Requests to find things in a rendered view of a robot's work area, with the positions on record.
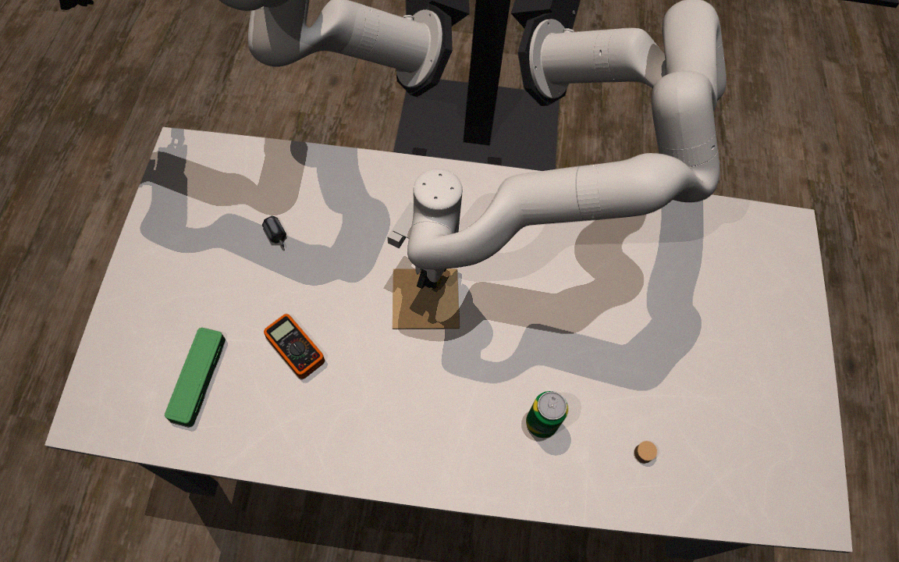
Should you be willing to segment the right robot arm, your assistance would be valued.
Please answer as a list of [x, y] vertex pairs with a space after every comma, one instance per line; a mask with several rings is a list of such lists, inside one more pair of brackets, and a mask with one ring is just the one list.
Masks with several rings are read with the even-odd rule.
[[336, 52], [395, 68], [402, 85], [418, 87], [434, 71], [442, 46], [438, 15], [427, 9], [402, 17], [349, 0], [331, 0], [309, 28], [309, 0], [220, 2], [251, 11], [247, 46], [254, 59], [267, 66], [286, 66], [315, 52]]

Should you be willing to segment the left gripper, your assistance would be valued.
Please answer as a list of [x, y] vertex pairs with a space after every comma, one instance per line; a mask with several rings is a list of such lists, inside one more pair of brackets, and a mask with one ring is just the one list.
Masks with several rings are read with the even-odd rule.
[[445, 271], [446, 269], [421, 269], [415, 266], [415, 273], [417, 273], [417, 275], [420, 274], [417, 286], [421, 289], [424, 286], [435, 289], [436, 286], [438, 286], [440, 276], [442, 276]]

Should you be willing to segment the green soda can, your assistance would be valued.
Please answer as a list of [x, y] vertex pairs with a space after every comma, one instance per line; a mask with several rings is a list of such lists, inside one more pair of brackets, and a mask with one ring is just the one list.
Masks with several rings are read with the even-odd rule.
[[553, 391], [543, 393], [536, 397], [527, 415], [529, 432], [539, 438], [553, 436], [568, 414], [568, 405], [563, 395]]

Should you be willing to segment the brown cylinder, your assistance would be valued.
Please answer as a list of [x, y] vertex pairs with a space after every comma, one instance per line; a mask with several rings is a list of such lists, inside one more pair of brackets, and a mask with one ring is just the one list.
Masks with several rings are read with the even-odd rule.
[[640, 463], [648, 463], [657, 455], [656, 446], [650, 441], [644, 441], [636, 446], [634, 455]]

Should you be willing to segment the green pencil case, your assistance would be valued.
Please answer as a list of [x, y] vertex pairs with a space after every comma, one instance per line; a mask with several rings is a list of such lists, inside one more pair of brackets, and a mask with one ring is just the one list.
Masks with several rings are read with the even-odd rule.
[[209, 387], [225, 341], [219, 331], [197, 329], [177, 385], [172, 391], [170, 403], [165, 409], [165, 418], [170, 422], [188, 427], [195, 425], [204, 393]]

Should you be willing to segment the tan flat mat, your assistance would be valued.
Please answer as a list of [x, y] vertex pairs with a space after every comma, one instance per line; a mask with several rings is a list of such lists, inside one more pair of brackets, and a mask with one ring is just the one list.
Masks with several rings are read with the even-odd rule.
[[443, 272], [438, 290], [418, 279], [415, 269], [393, 270], [393, 329], [459, 329], [457, 269]]

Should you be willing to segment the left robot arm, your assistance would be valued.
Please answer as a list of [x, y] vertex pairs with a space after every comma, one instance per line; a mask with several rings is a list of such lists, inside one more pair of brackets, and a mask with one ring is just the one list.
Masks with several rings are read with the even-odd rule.
[[640, 28], [574, 32], [557, 20], [539, 23], [529, 69], [540, 94], [559, 98], [578, 83], [649, 85], [659, 154], [510, 176], [460, 232], [463, 184], [431, 169], [415, 180], [414, 203], [388, 244], [400, 249], [409, 238], [413, 265], [454, 269], [492, 257], [525, 226], [647, 215], [672, 200], [709, 198], [720, 181], [713, 112], [727, 89], [720, 18], [703, 0], [678, 2], [663, 18], [663, 43], [665, 54]]

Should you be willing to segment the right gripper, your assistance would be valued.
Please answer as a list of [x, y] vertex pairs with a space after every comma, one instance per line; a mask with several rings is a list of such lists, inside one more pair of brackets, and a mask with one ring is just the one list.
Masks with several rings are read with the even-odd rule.
[[72, 9], [72, 7], [75, 7], [78, 3], [79, 3], [78, 5], [81, 5], [81, 6], [87, 6], [87, 5], [94, 4], [94, 1], [92, 1], [92, 0], [59, 0], [59, 2], [60, 2], [61, 9], [64, 9], [64, 10]]

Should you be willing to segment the orange multimeter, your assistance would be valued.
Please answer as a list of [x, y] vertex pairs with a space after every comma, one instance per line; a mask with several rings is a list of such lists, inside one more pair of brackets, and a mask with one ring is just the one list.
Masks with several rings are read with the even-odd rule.
[[264, 334], [300, 379], [325, 363], [320, 349], [288, 314], [265, 327]]

